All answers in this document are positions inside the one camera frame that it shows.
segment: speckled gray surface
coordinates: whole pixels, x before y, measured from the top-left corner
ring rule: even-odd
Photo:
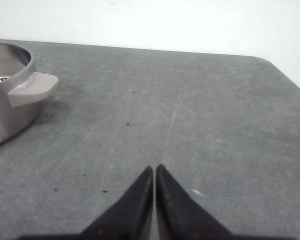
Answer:
[[[233,233],[300,238],[300,89],[271,63],[8,42],[60,86],[0,146],[0,240],[78,233],[159,163]]]

